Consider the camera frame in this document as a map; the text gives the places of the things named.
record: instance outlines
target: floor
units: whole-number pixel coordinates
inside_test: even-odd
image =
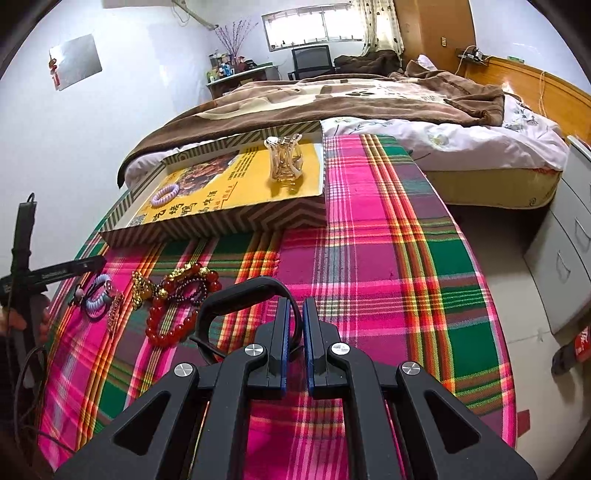
[[[581,366],[556,379],[550,373],[554,353],[572,340],[578,327],[567,328],[556,338],[550,333],[544,306],[522,257],[523,212],[483,207],[450,210],[474,250],[501,320],[517,412],[530,412],[531,429],[518,438],[517,451],[539,480],[545,480],[571,451],[591,416],[587,393],[591,375]]]

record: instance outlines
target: headboard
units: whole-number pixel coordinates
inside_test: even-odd
[[[575,135],[591,142],[591,95],[569,82],[529,65],[491,57],[488,66],[468,63],[465,77],[481,84],[501,85],[519,95],[534,112],[544,92],[546,116],[560,125],[563,135]]]

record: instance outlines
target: drawer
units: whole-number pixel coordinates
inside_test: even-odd
[[[591,154],[581,143],[574,142],[570,146],[569,159],[562,175],[563,180],[569,184],[577,197],[581,199],[587,210],[591,210]]]
[[[550,330],[556,333],[587,306],[591,280],[552,212],[548,212],[525,253],[525,262],[540,293]]]
[[[591,274],[591,213],[562,180],[550,210],[579,253],[587,273]]]

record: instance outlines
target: bottle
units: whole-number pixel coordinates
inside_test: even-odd
[[[572,342],[561,347],[552,358],[552,374],[563,375],[576,364],[591,358],[591,327],[585,328]]]

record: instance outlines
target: window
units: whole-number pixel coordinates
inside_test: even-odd
[[[363,26],[350,4],[323,5],[263,15],[269,51],[327,41],[363,40]]]

